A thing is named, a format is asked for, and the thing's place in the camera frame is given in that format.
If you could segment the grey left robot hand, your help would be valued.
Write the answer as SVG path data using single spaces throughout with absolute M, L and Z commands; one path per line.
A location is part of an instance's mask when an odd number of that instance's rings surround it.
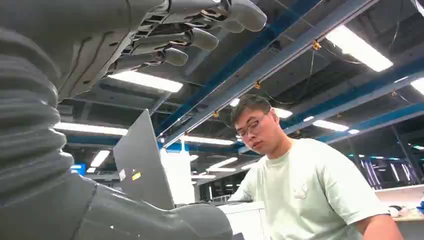
M 156 207 L 72 172 L 59 101 L 89 90 L 144 21 L 145 50 L 196 38 L 197 16 L 258 32 L 266 14 L 249 0 L 3 0 L 0 3 L 0 237 L 3 240 L 230 240 L 210 204 Z

